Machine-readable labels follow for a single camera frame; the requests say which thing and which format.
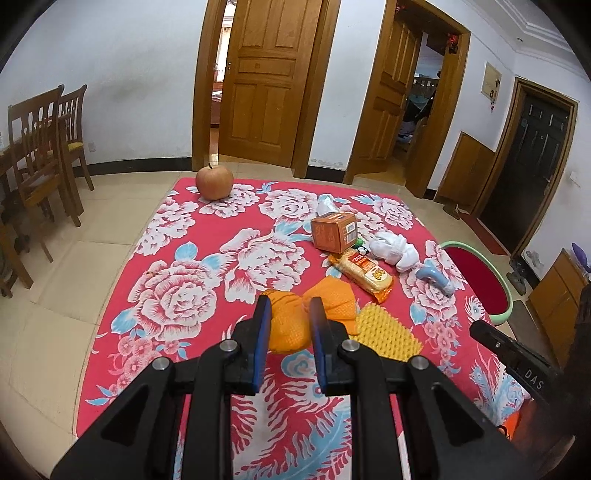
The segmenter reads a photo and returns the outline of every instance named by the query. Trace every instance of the red floral bedsheet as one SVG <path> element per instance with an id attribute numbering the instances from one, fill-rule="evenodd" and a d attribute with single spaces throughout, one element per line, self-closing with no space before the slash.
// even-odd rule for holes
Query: red floral bedsheet
<path id="1" fill-rule="evenodd" d="M 421 262 L 442 271 L 448 298 L 415 272 L 396 275 L 383 306 L 423 343 L 434 362 L 496 424 L 524 401 L 522 388 L 473 341 L 487 314 L 460 271 L 399 199 L 333 186 L 236 180 L 220 202 L 181 179 L 140 239 L 111 296 L 86 369 L 80 435 L 154 358 L 199 356 L 230 337 L 268 289 L 303 294 L 325 275 L 340 277 L 311 243 L 310 220 L 331 196 L 357 217 L 359 233 L 403 234 Z M 358 306 L 372 297 L 353 286 Z M 349 400 L 320 393 L 312 353 L 268 355 L 261 392 L 233 399 L 235 478 L 350 477 Z M 177 475 L 183 438 L 178 440 Z"/>

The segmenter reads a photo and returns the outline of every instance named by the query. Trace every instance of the white cloth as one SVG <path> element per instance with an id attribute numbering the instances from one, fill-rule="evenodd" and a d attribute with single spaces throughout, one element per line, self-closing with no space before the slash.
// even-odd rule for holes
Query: white cloth
<path id="1" fill-rule="evenodd" d="M 376 240 L 369 243 L 371 252 L 377 258 L 383 258 L 387 264 L 396 266 L 400 273 L 414 268 L 419 263 L 417 249 L 413 244 L 407 243 L 402 235 L 378 232 L 375 237 Z"/>

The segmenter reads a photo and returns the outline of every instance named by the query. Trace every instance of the light switch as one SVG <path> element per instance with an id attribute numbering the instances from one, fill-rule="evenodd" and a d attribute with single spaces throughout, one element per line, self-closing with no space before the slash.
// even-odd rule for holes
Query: light switch
<path id="1" fill-rule="evenodd" d="M 576 170 L 571 170 L 570 171 L 570 175 L 569 175 L 569 179 L 571 182 L 573 182 L 577 187 L 581 188 L 581 185 L 579 183 L 579 175 L 577 174 Z"/>

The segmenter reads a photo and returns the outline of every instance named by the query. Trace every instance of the snack bag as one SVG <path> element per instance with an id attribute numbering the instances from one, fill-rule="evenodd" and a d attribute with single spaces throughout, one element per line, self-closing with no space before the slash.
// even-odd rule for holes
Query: snack bag
<path id="1" fill-rule="evenodd" d="M 329 261 L 347 278 L 371 293 L 378 303 L 385 302 L 390 295 L 394 280 L 392 275 L 357 250 L 349 248 L 340 256 L 329 255 Z"/>

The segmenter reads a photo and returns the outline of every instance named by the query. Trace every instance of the orange cloth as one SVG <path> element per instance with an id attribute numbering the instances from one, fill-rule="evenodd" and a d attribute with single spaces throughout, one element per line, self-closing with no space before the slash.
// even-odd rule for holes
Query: orange cloth
<path id="1" fill-rule="evenodd" d="M 517 425 L 519 425 L 519 421 L 521 420 L 521 411 L 517 410 L 509 415 L 509 418 L 505 420 L 503 426 L 507 429 L 507 436 L 509 440 L 513 439 L 513 435 L 515 434 L 515 429 Z"/>
<path id="2" fill-rule="evenodd" d="M 334 277 L 326 277 L 299 297 L 294 293 L 267 290 L 262 293 L 271 300 L 271 333 L 269 350 L 274 353 L 295 353 L 307 348 L 312 340 L 308 307 L 313 297 L 321 297 L 329 320 L 344 324 L 347 333 L 357 335 L 357 308 L 351 285 Z"/>
<path id="3" fill-rule="evenodd" d="M 271 300 L 271 334 L 269 350 L 274 353 L 295 353 L 311 343 L 308 314 L 295 293 L 267 290 Z"/>
<path id="4" fill-rule="evenodd" d="M 357 335 L 355 317 L 357 316 L 357 305 L 351 285 L 329 275 L 320 280 L 310 290 L 304 293 L 304 309 L 308 311 L 310 300 L 313 297 L 320 297 L 326 312 L 326 318 L 342 323 L 349 335 Z"/>

